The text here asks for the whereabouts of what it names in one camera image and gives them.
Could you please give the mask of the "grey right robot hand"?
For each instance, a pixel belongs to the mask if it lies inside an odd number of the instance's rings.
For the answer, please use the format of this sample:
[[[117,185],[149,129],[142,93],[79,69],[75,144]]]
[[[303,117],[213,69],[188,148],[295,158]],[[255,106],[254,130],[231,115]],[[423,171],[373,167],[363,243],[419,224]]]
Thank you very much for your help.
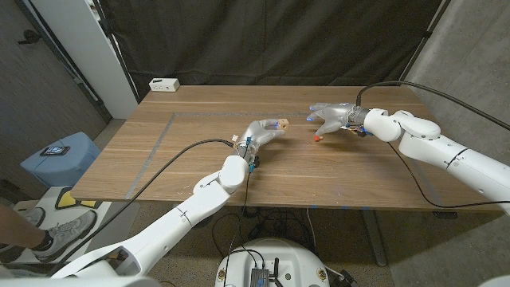
[[[316,103],[310,106],[310,110],[312,113],[307,116],[306,121],[313,121],[316,118],[324,120],[324,123],[316,131],[317,136],[340,129],[362,126],[367,114],[367,109],[350,103]]]

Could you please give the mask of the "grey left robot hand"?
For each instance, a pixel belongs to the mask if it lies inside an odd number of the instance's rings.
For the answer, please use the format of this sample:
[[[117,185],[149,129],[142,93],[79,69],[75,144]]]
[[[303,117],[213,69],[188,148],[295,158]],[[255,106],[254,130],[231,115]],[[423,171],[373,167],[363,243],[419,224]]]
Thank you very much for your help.
[[[249,162],[262,145],[285,134],[279,127],[278,119],[253,121],[236,143],[239,156]]]

